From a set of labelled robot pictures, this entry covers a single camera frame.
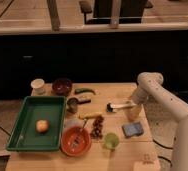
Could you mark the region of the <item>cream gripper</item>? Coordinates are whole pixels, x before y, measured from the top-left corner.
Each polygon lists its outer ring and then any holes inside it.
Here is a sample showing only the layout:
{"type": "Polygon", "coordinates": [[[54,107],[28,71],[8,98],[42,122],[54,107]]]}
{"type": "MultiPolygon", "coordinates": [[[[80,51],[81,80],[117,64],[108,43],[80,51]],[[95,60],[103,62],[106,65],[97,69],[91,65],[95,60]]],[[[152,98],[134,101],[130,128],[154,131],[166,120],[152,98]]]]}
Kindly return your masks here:
{"type": "Polygon", "coordinates": [[[129,103],[125,108],[125,114],[129,121],[134,121],[139,117],[142,110],[141,104],[129,103]]]}

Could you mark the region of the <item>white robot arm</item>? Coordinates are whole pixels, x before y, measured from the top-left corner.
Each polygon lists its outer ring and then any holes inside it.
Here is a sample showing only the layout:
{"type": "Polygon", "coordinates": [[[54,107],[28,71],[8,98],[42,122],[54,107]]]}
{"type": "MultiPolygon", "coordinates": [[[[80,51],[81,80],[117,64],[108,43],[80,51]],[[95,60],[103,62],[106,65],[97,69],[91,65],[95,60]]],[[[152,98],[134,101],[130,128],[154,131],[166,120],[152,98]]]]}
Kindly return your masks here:
{"type": "Polygon", "coordinates": [[[164,78],[161,73],[142,72],[138,75],[137,82],[137,88],[129,97],[129,106],[138,106],[151,95],[173,115],[178,125],[170,171],[188,171],[188,103],[162,86],[164,78]]]}

